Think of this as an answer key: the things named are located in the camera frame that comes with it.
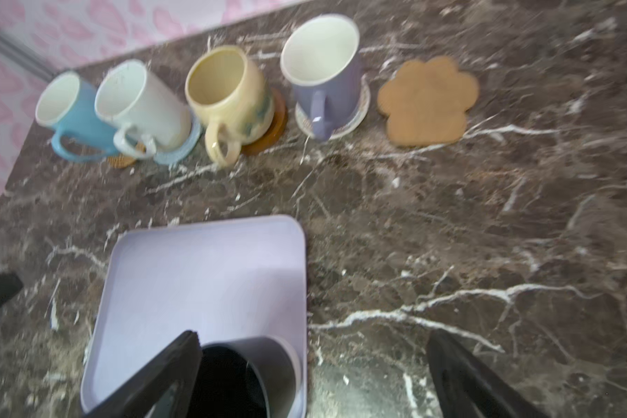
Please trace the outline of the lilac white mug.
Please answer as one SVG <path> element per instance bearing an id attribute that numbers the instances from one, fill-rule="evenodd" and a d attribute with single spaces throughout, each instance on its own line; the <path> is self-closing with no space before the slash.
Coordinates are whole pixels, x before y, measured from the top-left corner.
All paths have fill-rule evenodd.
<path id="1" fill-rule="evenodd" d="M 329 140 L 360 107 L 360 40 L 350 17 L 326 14 L 295 30 L 280 54 L 281 72 L 318 140 Z"/>

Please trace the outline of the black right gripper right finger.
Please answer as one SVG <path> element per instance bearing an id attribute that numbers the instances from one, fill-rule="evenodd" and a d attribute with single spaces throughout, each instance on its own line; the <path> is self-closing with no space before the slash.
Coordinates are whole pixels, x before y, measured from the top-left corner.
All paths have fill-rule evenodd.
<path id="1" fill-rule="evenodd" d="M 545 417 L 451 333 L 430 333 L 428 365 L 444 417 Z"/>

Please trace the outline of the light blue mug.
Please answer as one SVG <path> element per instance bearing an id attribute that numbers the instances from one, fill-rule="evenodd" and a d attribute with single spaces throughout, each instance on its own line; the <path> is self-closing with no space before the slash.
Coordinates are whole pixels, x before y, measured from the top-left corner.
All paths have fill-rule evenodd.
<path id="1" fill-rule="evenodd" d="M 117 129 L 101 120 L 95 112 L 97 88 L 75 71 L 59 74 L 40 95 L 35 120 L 53 130 L 52 149 L 64 160 L 85 163 L 119 154 L 114 144 Z M 98 152 L 81 156 L 68 151 L 62 138 L 69 137 L 78 144 Z"/>

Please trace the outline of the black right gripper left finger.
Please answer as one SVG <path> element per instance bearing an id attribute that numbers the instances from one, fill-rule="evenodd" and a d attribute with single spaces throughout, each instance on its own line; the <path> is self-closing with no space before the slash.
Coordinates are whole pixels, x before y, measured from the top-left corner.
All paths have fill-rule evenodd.
<path id="1" fill-rule="evenodd" d="M 185 331 L 87 417 L 187 417 L 202 359 L 198 334 Z"/>

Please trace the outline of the black mug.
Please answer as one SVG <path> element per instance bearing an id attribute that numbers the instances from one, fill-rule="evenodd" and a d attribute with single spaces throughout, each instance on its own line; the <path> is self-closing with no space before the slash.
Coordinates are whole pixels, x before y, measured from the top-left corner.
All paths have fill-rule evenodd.
<path id="1" fill-rule="evenodd" d="M 190 402 L 190 417 L 287 417 L 301 388 L 294 347 L 261 336 L 208 344 Z"/>

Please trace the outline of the brown flower cork coaster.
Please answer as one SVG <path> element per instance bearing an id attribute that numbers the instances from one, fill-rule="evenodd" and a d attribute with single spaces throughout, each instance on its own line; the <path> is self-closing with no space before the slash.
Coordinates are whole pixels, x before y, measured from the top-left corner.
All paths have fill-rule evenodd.
<path id="1" fill-rule="evenodd" d="M 452 57 L 409 60 L 378 92 L 390 142 L 400 147 L 455 143 L 467 129 L 467 111 L 477 102 L 477 78 Z"/>

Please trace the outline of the brown wooden round coaster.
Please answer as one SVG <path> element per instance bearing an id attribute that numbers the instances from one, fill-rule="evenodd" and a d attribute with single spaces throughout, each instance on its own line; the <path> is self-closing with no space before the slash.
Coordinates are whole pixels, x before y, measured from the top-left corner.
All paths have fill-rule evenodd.
<path id="1" fill-rule="evenodd" d="M 246 156 L 255 156 L 263 153 L 270 147 L 274 146 L 282 137 L 288 122 L 287 104 L 281 92 L 272 88 L 274 100 L 273 121 L 266 133 L 252 142 L 251 144 L 242 146 L 241 153 Z"/>

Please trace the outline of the yellow beige mug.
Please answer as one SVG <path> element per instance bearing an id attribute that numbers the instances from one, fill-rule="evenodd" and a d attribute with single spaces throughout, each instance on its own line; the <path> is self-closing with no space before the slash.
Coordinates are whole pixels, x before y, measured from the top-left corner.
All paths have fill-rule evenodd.
<path id="1" fill-rule="evenodd" d="M 206 128 L 207 155 L 219 167 L 235 165 L 242 147 L 265 135 L 275 113 L 265 76 L 238 46 L 200 57 L 186 77 L 185 95 Z"/>

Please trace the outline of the white speckled mug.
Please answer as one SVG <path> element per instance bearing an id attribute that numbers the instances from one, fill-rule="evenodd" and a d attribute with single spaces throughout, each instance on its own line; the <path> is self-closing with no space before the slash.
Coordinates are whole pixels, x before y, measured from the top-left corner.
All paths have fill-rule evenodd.
<path id="1" fill-rule="evenodd" d="M 145 63 L 130 59 L 109 71 L 98 88 L 97 116 L 115 127 L 113 144 L 126 156 L 150 160 L 179 149 L 193 129 L 188 107 Z"/>

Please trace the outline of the multicolour braided round coaster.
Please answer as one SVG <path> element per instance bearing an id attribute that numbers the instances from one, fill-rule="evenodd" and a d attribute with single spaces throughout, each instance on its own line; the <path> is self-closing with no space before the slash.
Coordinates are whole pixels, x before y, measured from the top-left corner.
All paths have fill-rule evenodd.
<path id="1" fill-rule="evenodd" d="M 364 118 L 366 118 L 367 113 L 369 112 L 370 103 L 371 90 L 369 88 L 367 76 L 363 75 L 361 96 L 355 109 L 355 113 L 345 125 L 332 131 L 329 140 L 340 139 L 353 132 L 362 123 Z M 299 129 L 308 137 L 313 139 L 315 137 L 315 134 L 313 131 L 312 122 L 310 121 L 306 113 L 304 113 L 303 109 L 301 109 L 301 106 L 299 104 L 295 108 L 295 119 Z"/>

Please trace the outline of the woven rattan coaster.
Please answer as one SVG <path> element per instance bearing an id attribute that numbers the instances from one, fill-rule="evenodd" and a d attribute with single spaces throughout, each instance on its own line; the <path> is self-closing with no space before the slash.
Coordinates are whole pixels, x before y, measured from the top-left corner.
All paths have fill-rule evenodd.
<path id="1" fill-rule="evenodd" d="M 127 167 L 130 167 L 131 165 L 135 165 L 139 160 L 137 158 L 121 153 L 120 155 L 107 157 L 106 161 L 112 168 L 125 169 Z"/>

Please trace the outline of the grey round coaster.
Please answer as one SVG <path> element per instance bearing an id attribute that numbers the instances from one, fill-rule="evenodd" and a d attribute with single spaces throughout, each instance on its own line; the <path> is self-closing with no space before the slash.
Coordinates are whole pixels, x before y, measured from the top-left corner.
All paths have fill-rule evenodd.
<path id="1" fill-rule="evenodd" d="M 181 162 L 181 160 L 186 158 L 198 144 L 204 129 L 192 109 L 189 110 L 189 113 L 191 117 L 191 130 L 189 136 L 176 150 L 170 152 L 157 152 L 153 157 L 153 161 L 155 163 L 167 166 L 176 165 Z"/>

